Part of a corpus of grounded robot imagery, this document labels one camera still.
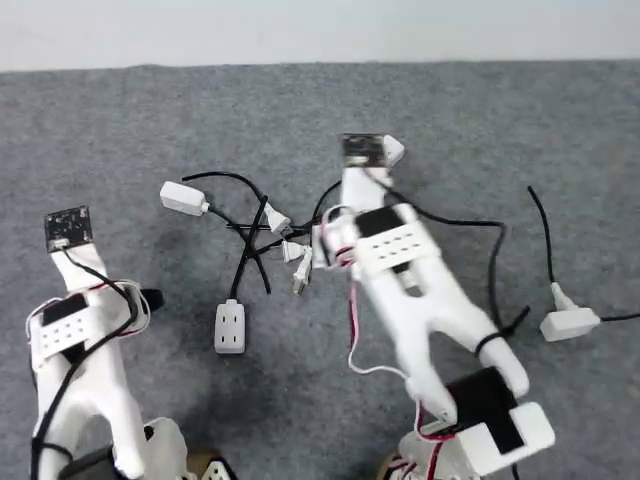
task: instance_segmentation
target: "wire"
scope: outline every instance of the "wire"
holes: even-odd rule
[[[387,365],[378,365],[371,368],[360,368],[353,363],[353,354],[358,346],[358,339],[360,338],[360,326],[358,321],[358,304],[355,282],[351,283],[351,289],[349,291],[349,318],[351,320],[351,348],[349,350],[349,356],[347,357],[347,363],[349,368],[358,375],[370,375],[375,372],[390,372],[398,375],[403,380],[408,380],[408,376],[403,371],[389,367]]]
[[[551,249],[551,231],[549,229],[547,213],[544,211],[542,202],[531,185],[527,187],[527,191],[529,192],[529,195],[531,195],[536,207],[538,207],[538,213],[540,214],[542,226],[544,227],[544,240],[547,244],[547,274],[549,275],[549,283],[556,283],[556,276],[553,273],[553,250]]]
[[[634,318],[640,318],[640,313],[630,313],[628,315],[612,315],[609,317],[600,317],[603,322],[620,322],[623,320],[633,320]]]
[[[61,453],[62,455],[67,457],[67,460],[69,462],[73,461],[73,454],[63,446],[56,445],[55,443],[48,443],[48,442],[43,442],[41,446],[42,448],[49,448],[51,450],[55,450],[58,453]]]
[[[440,450],[442,449],[442,443],[437,443],[434,445],[433,450],[431,451],[431,458],[429,459],[429,470],[427,471],[427,480],[434,480],[436,478],[436,467],[438,465],[438,456],[440,455]]]
[[[240,238],[242,238],[242,240],[244,241],[245,247],[247,246],[247,244],[249,245],[249,252],[251,253],[250,258],[252,258],[256,262],[256,265],[258,266],[258,270],[260,271],[260,276],[262,277],[262,283],[264,283],[264,288],[267,294],[270,294],[271,284],[269,283],[269,277],[267,276],[267,272],[265,272],[264,270],[264,265],[262,265],[262,260],[260,260],[260,256],[257,254],[255,249],[251,245],[251,242],[249,242],[248,236],[238,227],[238,224],[236,222],[234,222],[226,213],[224,213],[222,210],[217,208],[215,205],[210,204],[209,211],[214,215],[217,215],[218,217],[220,217],[229,225],[231,225],[231,228],[233,228],[235,232],[238,235],[240,235]]]
[[[102,282],[109,285],[118,295],[120,295],[125,300],[125,302],[127,302],[127,306],[129,307],[130,317],[118,328],[116,328],[111,333],[102,337],[102,339],[98,340],[91,347],[87,348],[80,355],[80,357],[78,358],[78,361],[69,367],[69,370],[67,371],[64,378],[62,379],[62,382],[60,383],[60,387],[58,388],[58,391],[53,397],[53,400],[51,400],[51,404],[49,405],[49,408],[42,416],[42,420],[40,421],[40,425],[38,426],[36,434],[33,436],[31,440],[31,475],[30,475],[31,480],[38,480],[40,476],[40,458],[42,457],[42,450],[44,448],[43,445],[46,444],[45,439],[46,439],[47,433],[49,432],[49,427],[51,426],[53,417],[55,416],[55,413],[58,407],[60,406],[60,402],[62,401],[62,398],[65,392],[68,390],[69,386],[71,385],[74,375],[76,374],[80,366],[84,363],[84,361],[87,358],[89,358],[89,356],[93,352],[101,348],[110,340],[113,340],[114,338],[118,337],[121,333],[124,333],[124,331],[127,328],[129,328],[131,324],[133,324],[133,322],[136,320],[136,317],[138,316],[138,307],[136,305],[136,302],[133,300],[132,297],[128,296],[122,288],[116,285],[109,278],[102,275],[100,272],[94,270],[91,267],[88,267],[86,265],[83,265],[75,261],[69,255],[69,252],[66,249],[64,249],[63,252],[72,265],[102,280]]]
[[[188,182],[190,180],[196,180],[198,178],[205,178],[205,177],[234,178],[236,180],[241,181],[242,183],[247,185],[251,190],[253,190],[253,193],[255,193],[256,198],[258,199],[258,201],[261,201],[262,197],[264,197],[264,194],[262,193],[262,191],[258,187],[256,187],[255,183],[253,183],[247,177],[242,176],[242,175],[240,175],[238,173],[233,173],[233,172],[224,172],[224,171],[214,170],[214,171],[211,171],[211,172],[196,173],[194,175],[187,175],[186,177],[182,177],[182,181],[183,182]]]
[[[547,214],[544,210],[544,206],[540,201],[540,197],[536,194],[535,190],[531,185],[527,187],[527,191],[531,198],[533,199],[536,207],[538,207],[538,212],[540,213],[540,218],[542,219],[542,226],[544,227],[544,238],[547,245],[547,271],[549,274],[549,282],[556,283],[556,278],[553,273],[553,251],[551,249],[551,229],[549,228],[549,221],[547,219]],[[633,320],[635,318],[640,318],[640,312],[636,313],[628,313],[623,315],[611,315],[607,317],[600,317],[600,320],[603,322],[620,322],[623,320]]]
[[[517,463],[511,465],[511,475],[513,475],[513,480],[520,480],[520,472],[518,471]]]
[[[257,225],[258,223],[260,223],[260,219],[262,218],[262,214],[264,213],[264,207],[267,205],[268,200],[269,198],[266,195],[262,197],[262,200],[260,200],[258,211],[253,217],[251,230],[249,230],[249,235],[247,236],[247,240],[245,241],[244,249],[242,250],[242,257],[240,258],[240,263],[238,264],[238,268],[236,269],[236,274],[233,278],[233,283],[231,284],[231,290],[229,291],[229,298],[232,298],[234,300],[238,298],[238,286],[240,285],[240,279],[242,278],[244,268],[247,264],[247,260],[249,259],[249,251],[253,249],[253,241],[256,237],[256,233],[258,232]]]

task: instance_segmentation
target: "carpet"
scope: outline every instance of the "carpet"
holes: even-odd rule
[[[0,75],[0,304],[4,478],[24,478],[36,420],[23,320],[64,293],[46,254],[43,216],[86,204],[114,278],[161,288],[167,305],[122,342],[146,419],[167,416],[190,446],[220,448],[246,479],[373,478],[413,420],[402,382],[346,366],[347,279],[317,272],[291,293],[295,265],[264,256],[273,293],[249,264],[239,298],[248,347],[217,356],[211,324],[242,244],[212,216],[163,209],[165,180],[242,173],[302,223],[341,175],[338,135],[389,132],[408,148],[397,188],[455,218],[492,218],[510,233],[498,260],[503,315],[532,308],[510,341],[545,408],[556,445],[524,460],[523,479],[633,478],[640,441],[640,320],[549,344],[544,237],[526,186],[548,210],[556,276],[601,315],[640,310],[640,63],[291,65]],[[256,200],[199,180],[217,206],[250,222]],[[337,201],[332,196],[328,204]],[[487,308],[496,232],[427,223],[470,298]],[[258,244],[272,240],[261,233]],[[393,347],[361,296],[361,365]],[[452,380],[478,368],[431,338]],[[104,430],[104,425],[96,424]],[[492,478],[510,478],[505,472]]]

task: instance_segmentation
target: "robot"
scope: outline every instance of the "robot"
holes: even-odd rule
[[[144,331],[161,293],[107,277],[88,207],[47,215],[45,232],[68,295],[45,302],[26,321],[38,395],[31,479],[233,480],[215,452],[192,455],[195,468],[188,468],[176,423],[144,424],[127,387],[119,340]],[[80,435],[96,415],[108,421],[113,443],[76,459]]]
[[[389,135],[357,134],[344,135],[342,147],[341,201],[314,227],[314,266],[348,269],[352,321],[358,284],[395,344],[400,370],[356,373],[398,373],[417,406],[414,431],[400,442],[399,457],[383,478],[476,479],[553,445],[540,405],[518,404],[529,389],[522,364],[465,295],[416,210],[406,202],[385,203],[394,193],[389,171],[404,146]],[[354,327],[357,332],[357,320]],[[431,332],[474,352],[484,368],[444,385],[429,358]],[[422,426],[423,410],[436,420]]]
[[[358,373],[397,373],[417,407],[414,431],[380,478],[478,479],[553,445],[542,408],[518,403],[529,389],[523,366],[465,295],[416,210],[386,205],[389,171],[404,147],[389,136],[345,135],[343,150],[341,204],[313,228],[314,267],[349,272],[352,320],[359,285],[395,344],[400,368],[350,365]],[[176,423],[145,424],[129,392],[119,341],[144,331],[162,303],[159,292],[107,277],[87,207],[48,215],[45,232],[68,295],[45,302],[26,322],[38,395],[31,479],[235,479],[216,453],[198,456],[198,471],[192,468]],[[355,348],[357,321],[354,326]],[[444,385],[429,358],[433,331],[475,352],[483,368]],[[423,411],[436,420],[422,425]],[[113,443],[75,459],[80,434],[95,415],[109,422]]]

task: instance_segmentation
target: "connector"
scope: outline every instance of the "connector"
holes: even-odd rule
[[[391,135],[385,135],[382,138],[382,145],[385,156],[385,164],[387,168],[393,168],[396,163],[402,160],[407,149]]]
[[[576,305],[558,283],[551,284],[551,294],[557,311],[549,313],[540,324],[540,331],[547,342],[586,335],[602,322],[590,308]]]
[[[242,304],[229,299],[226,303],[218,305],[213,339],[216,353],[221,355],[244,353],[246,322]]]
[[[271,232],[285,236],[293,231],[290,227],[291,219],[273,208],[269,202],[264,206],[264,213]]]
[[[198,217],[209,208],[203,192],[176,182],[164,182],[160,200],[165,208]]]
[[[309,275],[311,273],[311,260],[313,258],[313,250],[311,247],[305,247],[304,257],[298,265],[298,269],[293,274],[293,293],[302,294],[302,290],[309,283]]]
[[[289,263],[292,260],[302,257],[308,248],[301,243],[288,242],[287,240],[282,240],[280,247],[282,248],[284,263]]]

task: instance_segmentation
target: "wall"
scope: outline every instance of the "wall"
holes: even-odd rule
[[[0,70],[640,57],[634,0],[0,0]]]

